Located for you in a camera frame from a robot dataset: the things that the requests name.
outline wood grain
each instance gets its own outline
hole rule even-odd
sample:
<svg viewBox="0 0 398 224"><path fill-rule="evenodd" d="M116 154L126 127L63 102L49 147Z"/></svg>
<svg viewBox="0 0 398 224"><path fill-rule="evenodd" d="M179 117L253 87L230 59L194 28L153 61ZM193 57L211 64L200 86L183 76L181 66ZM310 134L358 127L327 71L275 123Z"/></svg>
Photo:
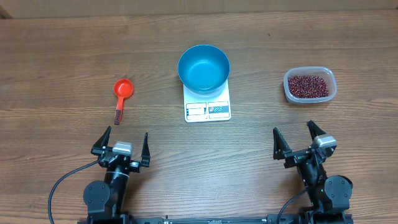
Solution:
<svg viewBox="0 0 398 224"><path fill-rule="evenodd" d="M395 9L398 0L0 0L15 19Z"/></svg>
<svg viewBox="0 0 398 224"><path fill-rule="evenodd" d="M338 140L328 175L354 182L356 223L395 223L398 177L398 13L268 12L0 21L0 223L48 223L47 197L64 173L95 160L92 144L112 125L113 83L128 77L110 145L146 131L151 167L132 174L125 208L137 217L253 217L277 213L302 189L295 169L272 159L272 128L290 146L310 143L313 119ZM181 54L213 44L231 61L232 119L187 124ZM330 103L286 102L294 67L334 71ZM57 223L86 217L85 186L98 166L58 187ZM287 209L308 205L302 197Z"/></svg>

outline beans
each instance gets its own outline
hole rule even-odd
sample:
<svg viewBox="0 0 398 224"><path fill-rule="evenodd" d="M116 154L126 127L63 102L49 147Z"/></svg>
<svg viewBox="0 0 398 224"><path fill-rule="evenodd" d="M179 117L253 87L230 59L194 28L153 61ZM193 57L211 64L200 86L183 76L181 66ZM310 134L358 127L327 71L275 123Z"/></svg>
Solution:
<svg viewBox="0 0 398 224"><path fill-rule="evenodd" d="M287 80L289 90L297 98L318 98L329 95L326 82L316 76L294 76Z"/></svg>

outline white kitchen scale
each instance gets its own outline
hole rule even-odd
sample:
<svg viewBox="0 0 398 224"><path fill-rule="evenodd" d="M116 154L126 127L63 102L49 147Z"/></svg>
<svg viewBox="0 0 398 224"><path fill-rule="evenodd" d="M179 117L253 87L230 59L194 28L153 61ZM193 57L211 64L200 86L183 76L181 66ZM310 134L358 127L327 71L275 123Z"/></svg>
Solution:
<svg viewBox="0 0 398 224"><path fill-rule="evenodd" d="M184 114L188 123L228 121L231 119L228 81L209 95L194 93L183 85Z"/></svg>

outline red measuring cup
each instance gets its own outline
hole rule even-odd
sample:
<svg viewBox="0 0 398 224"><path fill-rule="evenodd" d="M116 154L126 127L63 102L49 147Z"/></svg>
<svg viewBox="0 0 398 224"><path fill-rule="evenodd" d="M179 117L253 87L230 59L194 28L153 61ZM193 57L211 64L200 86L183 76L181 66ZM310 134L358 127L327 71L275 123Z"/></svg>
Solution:
<svg viewBox="0 0 398 224"><path fill-rule="evenodd" d="M132 82L127 78L119 79L113 86L113 91L118 96L118 105L116 106L116 114L114 116L114 125L119 125L122 120L123 101L129 98L134 92Z"/></svg>

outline clear plastic container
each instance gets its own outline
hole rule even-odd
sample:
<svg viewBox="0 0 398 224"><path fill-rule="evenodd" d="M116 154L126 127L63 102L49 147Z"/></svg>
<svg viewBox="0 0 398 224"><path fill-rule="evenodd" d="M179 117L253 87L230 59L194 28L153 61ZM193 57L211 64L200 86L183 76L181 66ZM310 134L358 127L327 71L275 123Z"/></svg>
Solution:
<svg viewBox="0 0 398 224"><path fill-rule="evenodd" d="M319 98L297 98L292 95L289 90L289 84L287 80L294 76L318 76L324 79L329 90L329 96ZM306 103L322 103L330 101L337 93L337 84L335 75L331 70L325 67L301 67L290 69L284 77L284 88L286 100L294 104L306 104Z"/></svg>

